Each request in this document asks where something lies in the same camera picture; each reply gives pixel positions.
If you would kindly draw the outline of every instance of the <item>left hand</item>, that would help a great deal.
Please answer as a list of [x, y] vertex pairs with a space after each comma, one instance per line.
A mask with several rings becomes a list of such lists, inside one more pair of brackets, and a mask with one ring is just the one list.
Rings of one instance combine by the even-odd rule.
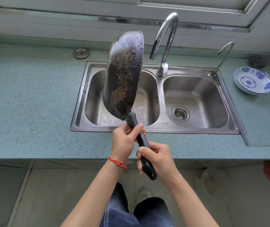
[[133, 151], [136, 137], [145, 129], [140, 123], [132, 130], [128, 124], [121, 125], [113, 131], [111, 158], [127, 164], [128, 157]]

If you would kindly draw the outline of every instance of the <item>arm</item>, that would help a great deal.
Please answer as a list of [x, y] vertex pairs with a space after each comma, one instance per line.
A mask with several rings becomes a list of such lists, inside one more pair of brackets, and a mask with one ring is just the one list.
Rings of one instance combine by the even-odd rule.
[[[115, 129], [110, 157], [126, 165], [141, 131], [145, 132], [143, 124], [133, 130], [127, 124]], [[107, 160], [61, 227], [99, 226], [122, 170]]]
[[188, 227], [219, 227], [196, 193], [177, 170], [170, 148], [166, 144], [148, 142], [151, 149], [140, 147], [137, 162], [142, 172], [141, 155], [153, 165], [162, 183], [170, 190]]

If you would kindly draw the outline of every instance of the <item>blue and white bowl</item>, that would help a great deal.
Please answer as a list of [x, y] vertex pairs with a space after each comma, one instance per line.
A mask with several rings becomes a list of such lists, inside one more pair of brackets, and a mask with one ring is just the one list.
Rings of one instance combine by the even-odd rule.
[[235, 84], [244, 92], [259, 95], [270, 92], [269, 78], [250, 67], [238, 68], [234, 73]]

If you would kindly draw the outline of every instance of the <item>chrome faucet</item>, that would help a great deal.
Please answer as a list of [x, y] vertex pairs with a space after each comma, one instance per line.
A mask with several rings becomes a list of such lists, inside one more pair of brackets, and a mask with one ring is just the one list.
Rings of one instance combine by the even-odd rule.
[[215, 68], [214, 70], [210, 70], [210, 77], [215, 77], [219, 68], [221, 67], [221, 65], [224, 63], [224, 61], [228, 58], [229, 54], [231, 53], [231, 50], [233, 49], [235, 42], [231, 41], [230, 43], [228, 43], [227, 45], [225, 45], [217, 54], [219, 55], [227, 46], [231, 45], [230, 49], [228, 50], [228, 53], [226, 54], [226, 56], [224, 57], [223, 61], [218, 65], [217, 68]]
[[171, 13], [166, 18], [166, 20], [163, 22], [163, 24], [162, 24], [162, 26], [161, 26], [158, 34], [157, 34], [154, 45], [152, 47], [150, 59], [155, 60], [156, 54], [158, 52], [158, 49], [160, 47], [161, 41], [162, 41], [162, 39], [164, 37], [164, 34], [168, 30], [168, 28], [171, 26], [171, 32], [170, 32], [167, 44], [166, 44], [165, 49], [164, 49], [163, 57], [162, 57], [160, 65], [159, 65], [159, 68], [158, 68], [158, 70], [156, 72], [156, 75], [158, 77], [160, 77], [160, 78], [166, 77], [167, 74], [168, 74], [169, 64], [166, 62], [166, 58], [168, 56], [168, 52], [169, 52], [169, 50], [171, 48], [171, 45], [172, 45], [176, 30], [177, 30], [177, 24], [178, 24], [178, 14], [177, 13]]

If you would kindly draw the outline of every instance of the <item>blue jeans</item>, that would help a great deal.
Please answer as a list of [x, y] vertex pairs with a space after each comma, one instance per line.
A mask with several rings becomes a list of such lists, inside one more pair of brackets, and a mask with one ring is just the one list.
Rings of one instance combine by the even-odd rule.
[[147, 198], [129, 213], [128, 201], [120, 183], [116, 184], [99, 227], [174, 227], [168, 208], [161, 198]]

